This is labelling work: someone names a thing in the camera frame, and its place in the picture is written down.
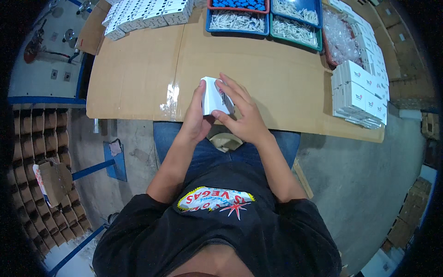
electrical outlet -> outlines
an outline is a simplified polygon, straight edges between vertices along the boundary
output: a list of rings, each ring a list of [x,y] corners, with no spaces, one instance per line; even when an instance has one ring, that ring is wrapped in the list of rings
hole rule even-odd
[[[56,80],[57,79],[57,73],[58,70],[53,69],[51,72],[51,79]]]
[[[71,73],[65,72],[65,76],[63,77],[63,81],[69,82],[70,79],[71,79]]]

green plastic tray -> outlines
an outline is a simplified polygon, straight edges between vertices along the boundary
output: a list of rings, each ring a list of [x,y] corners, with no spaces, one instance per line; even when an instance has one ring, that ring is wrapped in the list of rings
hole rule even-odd
[[[318,52],[321,52],[321,50],[323,49],[322,29],[314,28],[314,29],[317,30],[316,33],[315,33],[315,36],[317,37],[317,42],[319,44],[318,47],[314,47],[312,45],[305,44],[305,43],[300,42],[300,41],[296,41],[296,40],[292,40],[292,39],[287,39],[287,38],[282,38],[282,37],[279,37],[277,35],[274,35],[274,31],[273,31],[274,19],[273,18],[274,18],[274,15],[271,13],[270,14],[270,18],[269,18],[269,23],[270,23],[270,25],[269,25],[269,27],[270,27],[269,28],[269,33],[270,33],[271,37],[276,38],[276,39],[286,40],[286,41],[289,41],[291,43],[299,44],[299,45],[301,45],[303,47],[308,47],[308,48],[313,49],[313,50],[318,51]]]

left hand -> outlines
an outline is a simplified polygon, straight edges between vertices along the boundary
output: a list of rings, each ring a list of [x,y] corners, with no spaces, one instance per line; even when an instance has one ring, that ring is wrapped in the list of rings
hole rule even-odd
[[[195,145],[208,135],[215,121],[213,116],[203,118],[202,97],[205,90],[206,82],[201,80],[198,87],[194,90],[194,95],[186,111],[182,128],[177,135],[180,135],[185,140],[189,140],[191,143],[195,143]]]

blue tray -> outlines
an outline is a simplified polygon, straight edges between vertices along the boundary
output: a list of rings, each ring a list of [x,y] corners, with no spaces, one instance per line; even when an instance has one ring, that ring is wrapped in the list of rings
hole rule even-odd
[[[292,19],[292,20],[296,20],[298,22],[302,22],[302,23],[314,26],[319,29],[322,28],[322,26],[323,26],[322,0],[296,0],[295,3],[297,3],[297,5],[296,5],[297,10],[303,10],[305,8],[308,11],[316,11],[317,16],[319,17],[319,24],[315,25],[315,24],[309,23],[307,21],[304,21],[303,19],[288,16],[283,13],[274,11],[274,0],[271,0],[271,3],[270,3],[271,13],[273,13],[276,16],[281,16],[281,17]]]
[[[230,29],[226,29],[226,30],[209,29],[209,26],[211,24],[211,17],[212,17],[212,14],[214,13],[214,11],[219,11],[219,10],[208,9],[208,11],[206,13],[206,31],[209,33],[243,33],[243,34],[263,36],[263,38],[266,37],[267,35],[269,35],[269,14],[266,14],[264,16],[264,33],[259,33],[259,32],[254,32],[254,31],[241,31],[241,30],[230,30]]]

right hand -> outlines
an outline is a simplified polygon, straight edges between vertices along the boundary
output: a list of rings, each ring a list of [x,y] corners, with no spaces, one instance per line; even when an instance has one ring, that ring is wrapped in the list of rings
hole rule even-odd
[[[212,115],[224,124],[235,136],[243,141],[249,142],[257,146],[262,141],[272,136],[263,122],[257,105],[252,100],[246,88],[237,84],[228,76],[220,73],[220,79],[226,85],[217,80],[217,86],[220,87],[229,97],[231,97],[234,105],[236,105],[243,116],[235,121],[226,113],[214,110]]]

